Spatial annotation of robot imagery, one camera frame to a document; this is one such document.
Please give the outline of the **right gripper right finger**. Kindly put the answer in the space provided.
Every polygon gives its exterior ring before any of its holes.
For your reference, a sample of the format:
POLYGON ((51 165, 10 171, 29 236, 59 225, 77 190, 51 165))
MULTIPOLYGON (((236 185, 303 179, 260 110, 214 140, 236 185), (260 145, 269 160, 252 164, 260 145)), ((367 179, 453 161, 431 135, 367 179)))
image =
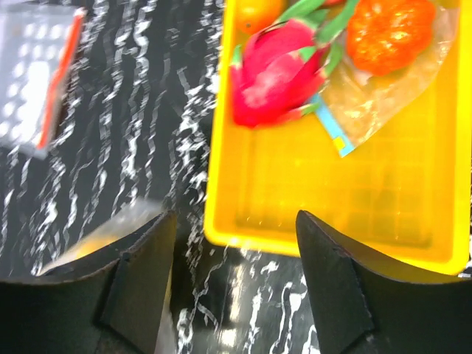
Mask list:
POLYGON ((409 265, 306 211, 296 236, 321 353, 470 353, 471 280, 409 265))

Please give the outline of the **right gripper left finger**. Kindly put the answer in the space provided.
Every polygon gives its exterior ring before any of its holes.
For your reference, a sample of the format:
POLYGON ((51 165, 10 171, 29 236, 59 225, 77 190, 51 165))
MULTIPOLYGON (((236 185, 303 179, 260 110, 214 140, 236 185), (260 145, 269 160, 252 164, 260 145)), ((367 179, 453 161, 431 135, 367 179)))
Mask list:
POLYGON ((154 353, 175 239, 164 212, 45 275, 2 279, 1 351, 154 353))

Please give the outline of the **clear bag teal zipper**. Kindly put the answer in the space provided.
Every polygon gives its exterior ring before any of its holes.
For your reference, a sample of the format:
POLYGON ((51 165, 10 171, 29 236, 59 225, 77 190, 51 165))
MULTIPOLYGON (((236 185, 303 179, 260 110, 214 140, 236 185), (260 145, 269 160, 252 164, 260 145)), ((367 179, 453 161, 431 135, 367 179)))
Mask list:
POLYGON ((93 232, 82 237, 55 260, 44 265, 39 271, 38 276, 43 276, 58 266, 85 257, 102 247, 128 236, 162 213, 163 210, 162 202, 137 198, 132 203, 126 204, 116 215, 98 226, 93 232))

